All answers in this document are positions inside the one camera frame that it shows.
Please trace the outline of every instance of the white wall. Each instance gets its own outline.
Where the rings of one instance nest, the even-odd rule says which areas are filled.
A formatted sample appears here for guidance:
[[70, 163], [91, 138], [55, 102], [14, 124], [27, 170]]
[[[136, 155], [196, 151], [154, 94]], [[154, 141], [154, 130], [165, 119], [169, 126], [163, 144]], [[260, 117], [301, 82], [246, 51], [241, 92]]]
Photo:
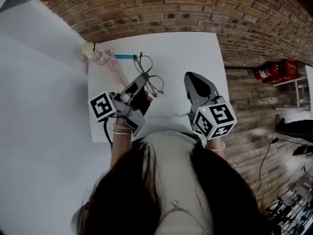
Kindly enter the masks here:
[[2, 8], [8, 9], [0, 13], [0, 34], [87, 72], [85, 40], [39, 0], [7, 0]]
[[0, 230], [69, 235], [111, 157], [91, 141], [87, 75], [3, 35], [0, 60]]

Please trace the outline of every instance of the bracelet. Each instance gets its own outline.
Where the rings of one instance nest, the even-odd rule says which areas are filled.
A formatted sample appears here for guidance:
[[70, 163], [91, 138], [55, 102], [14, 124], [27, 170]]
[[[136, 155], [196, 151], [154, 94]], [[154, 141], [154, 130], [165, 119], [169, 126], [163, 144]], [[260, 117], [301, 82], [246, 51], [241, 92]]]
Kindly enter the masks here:
[[124, 127], [124, 126], [122, 126], [122, 125], [117, 125], [117, 124], [115, 124], [115, 123], [113, 124], [113, 126], [119, 128], [119, 129], [121, 129], [121, 130], [131, 130], [130, 127]]
[[113, 133], [119, 134], [119, 135], [131, 135], [131, 133], [121, 133], [121, 132], [115, 132], [115, 131], [113, 131]]

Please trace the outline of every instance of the gray floor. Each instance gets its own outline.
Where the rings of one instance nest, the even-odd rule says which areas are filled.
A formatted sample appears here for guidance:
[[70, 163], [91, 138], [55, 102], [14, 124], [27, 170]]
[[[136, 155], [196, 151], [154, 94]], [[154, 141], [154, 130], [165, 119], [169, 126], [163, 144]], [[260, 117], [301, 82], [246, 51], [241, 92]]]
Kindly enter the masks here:
[[[292, 106], [295, 92], [292, 86], [272, 87], [254, 79], [246, 70], [226, 70], [229, 99], [236, 109], [237, 125], [224, 138], [225, 155], [229, 163], [244, 177], [255, 192], [259, 187], [259, 170], [268, 144], [276, 137], [307, 143], [275, 133], [274, 120], [277, 113], [287, 122], [309, 119], [310, 112], [304, 110], [281, 111], [275, 106]], [[292, 156], [297, 144], [279, 141], [272, 144], [261, 172], [262, 185], [256, 195], [259, 206], [265, 208], [288, 191], [299, 178], [306, 157]], [[306, 168], [312, 164], [308, 157]]]

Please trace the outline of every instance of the white table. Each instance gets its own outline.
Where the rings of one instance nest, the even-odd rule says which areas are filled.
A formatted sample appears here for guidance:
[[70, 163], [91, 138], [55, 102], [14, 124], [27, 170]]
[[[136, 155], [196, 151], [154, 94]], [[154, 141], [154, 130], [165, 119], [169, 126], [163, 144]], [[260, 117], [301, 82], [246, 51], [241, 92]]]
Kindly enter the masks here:
[[[148, 109], [146, 123], [135, 139], [155, 131], [176, 130], [192, 132], [187, 116], [179, 117], [190, 111], [184, 76], [188, 71], [198, 73], [212, 81], [226, 102], [229, 101], [226, 75], [219, 43], [215, 33], [177, 32], [140, 35], [117, 39], [100, 44], [104, 50], [112, 49], [120, 55], [148, 55], [153, 61], [150, 75], [158, 75], [164, 80], [164, 95], [158, 94]], [[129, 82], [139, 72], [130, 59], [119, 59]], [[143, 62], [146, 70], [149, 63]], [[119, 93], [123, 87], [115, 84], [106, 65], [89, 63], [89, 99], [108, 91]], [[93, 142], [107, 142], [103, 123], [98, 123], [89, 109], [90, 127]], [[108, 122], [108, 132], [112, 134], [114, 119]]]

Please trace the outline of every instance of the necklace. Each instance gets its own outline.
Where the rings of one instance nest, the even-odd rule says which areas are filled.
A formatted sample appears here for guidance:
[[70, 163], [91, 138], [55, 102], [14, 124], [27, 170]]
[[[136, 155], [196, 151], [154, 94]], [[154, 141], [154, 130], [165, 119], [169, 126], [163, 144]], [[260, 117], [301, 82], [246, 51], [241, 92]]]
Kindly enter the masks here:
[[207, 235], [209, 235], [209, 233], [205, 230], [205, 228], [203, 227], [203, 225], [202, 225], [198, 220], [196, 220], [196, 219], [193, 217], [193, 215], [190, 213], [189, 210], [179, 207], [179, 206], [178, 206], [179, 202], [178, 202], [177, 200], [174, 200], [174, 201], [172, 202], [172, 204], [173, 204], [174, 207], [171, 208], [169, 211], [167, 211], [167, 212], [164, 214], [164, 216], [163, 216], [163, 217], [161, 218], [161, 220], [160, 220], [160, 224], [163, 222], [163, 220], [164, 220], [170, 213], [172, 213], [172, 212], [184, 212], [184, 213], [187, 213], [189, 216], [191, 216], [192, 219], [195, 220], [195, 222], [204, 230], [204, 232], [205, 232]]

